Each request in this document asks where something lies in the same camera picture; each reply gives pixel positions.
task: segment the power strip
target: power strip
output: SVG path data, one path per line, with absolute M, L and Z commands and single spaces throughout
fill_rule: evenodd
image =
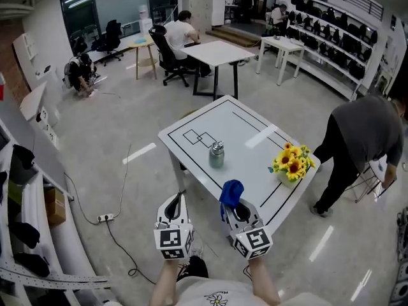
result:
M 109 214 L 103 214 L 98 216 L 98 222 L 108 222 L 108 221 L 113 221 L 115 218 L 113 217 L 112 213 Z

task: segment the gray floor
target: gray floor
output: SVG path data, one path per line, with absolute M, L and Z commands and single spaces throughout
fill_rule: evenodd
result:
M 141 54 L 146 57 L 147 51 L 142 49 Z M 323 139 L 329 114 L 345 100 L 307 73 L 300 72 L 298 78 L 293 78 L 292 66 L 287 67 L 282 85 L 276 86 L 275 58 L 273 54 L 265 55 L 260 75 L 255 74 L 254 60 L 239 68 L 239 100 L 315 149 Z M 141 68 L 140 79 L 136 81 L 135 69 L 126 69 L 134 62 L 135 53 L 130 51 L 121 61 L 113 60 L 105 68 L 99 65 L 102 78 L 107 76 L 98 84 L 99 93 L 83 100 L 68 93 L 60 105 L 61 120 L 55 130 L 60 137 L 61 159 L 75 181 L 85 213 L 92 220 L 100 214 L 119 211 L 126 171 L 122 160 L 129 144 L 131 153 L 152 142 L 157 145 L 128 164 L 122 212 L 111 222 L 117 240 L 144 274 L 156 280 L 163 263 L 154 245 L 156 211 L 177 192 L 169 155 L 157 134 L 211 99 L 192 95 L 192 77 L 187 79 L 190 88 L 185 88 L 180 80 L 164 87 L 162 69 L 158 69 L 159 79 L 154 80 L 150 69 Z M 220 67 L 221 90 L 232 93 L 232 83 L 232 67 Z M 211 88 L 212 79 L 201 80 L 200 86 Z M 336 306 L 386 305 L 397 274 L 395 219 L 405 206 L 407 174 L 399 169 L 399 180 L 377 203 L 371 194 L 355 204 L 355 194 L 360 191 L 345 192 L 334 206 L 333 217 L 321 219 L 312 215 L 308 207 L 325 189 L 331 170 L 329 161 L 273 235 L 274 245 L 266 256 L 270 275 L 283 300 L 310 291 Z M 189 215 L 206 244 L 210 276 L 249 283 L 242 273 L 245 261 L 222 237 L 217 201 L 189 175 L 186 182 Z M 129 278 L 127 272 L 132 263 L 114 245 L 106 225 L 90 225 L 80 213 L 77 201 L 71 205 L 97 273 L 114 275 L 115 292 L 124 305 L 146 305 L 153 286 L 140 275 Z M 330 226 L 333 233 L 311 261 L 310 255 Z M 371 273 L 367 283 L 352 302 L 367 273 Z

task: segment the folding chair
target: folding chair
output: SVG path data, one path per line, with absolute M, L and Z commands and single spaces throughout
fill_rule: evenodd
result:
M 355 202 L 358 203 L 359 201 L 361 201 L 361 199 L 364 197 L 364 195 L 370 194 L 372 191 L 374 191 L 377 188 L 377 186 L 381 182 L 384 182 L 386 169 L 387 169 L 387 157 L 386 156 L 383 156 L 382 158 L 380 158 L 380 160 L 368 162 L 368 166 L 364 170 L 363 175 L 366 172 L 368 172 L 369 170 L 372 171 L 373 175 L 368 179 L 364 179 L 363 176 L 361 174 L 359 174 L 357 179 L 359 177 L 361 177 L 363 179 L 363 182 L 360 182 L 359 184 L 356 184 L 354 186 L 351 186 L 351 187 L 347 188 L 346 191 L 348 191 L 349 189 L 355 188 L 355 187 L 357 187 L 357 186 L 359 186 L 361 184 L 366 184 L 366 188 L 364 189 L 364 191 L 362 192 L 360 197 L 358 197 L 358 198 L 356 197 Z M 382 194 L 384 194 L 387 191 L 388 188 L 391 187 L 391 185 L 394 183 L 394 181 L 378 195 L 377 199 L 380 198 L 380 196 Z

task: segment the flower pot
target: flower pot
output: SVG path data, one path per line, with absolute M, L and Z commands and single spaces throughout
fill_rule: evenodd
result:
M 295 186 L 298 184 L 299 179 L 296 179 L 294 182 L 291 182 L 286 175 L 286 172 L 284 171 L 279 171 L 277 172 L 277 178 L 280 182 L 282 182 L 286 187 L 288 188 L 295 188 Z

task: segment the white t-shirt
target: white t-shirt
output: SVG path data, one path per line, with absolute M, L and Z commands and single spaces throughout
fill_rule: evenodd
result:
M 282 22 L 282 12 L 279 7 L 276 7 L 275 9 L 273 9 L 270 16 L 273 20 L 274 25 Z
M 180 51 L 184 48 L 184 45 L 193 42 L 187 36 L 191 31 L 194 31 L 194 27 L 186 22 L 176 21 L 170 22 L 164 25 L 167 29 L 166 39 L 169 47 L 173 50 L 176 59 L 182 60 L 187 58 L 187 54 Z
M 252 293 L 252 286 L 237 281 L 186 277 L 177 283 L 176 306 L 268 306 Z M 302 293 L 280 306 L 331 306 L 311 293 Z

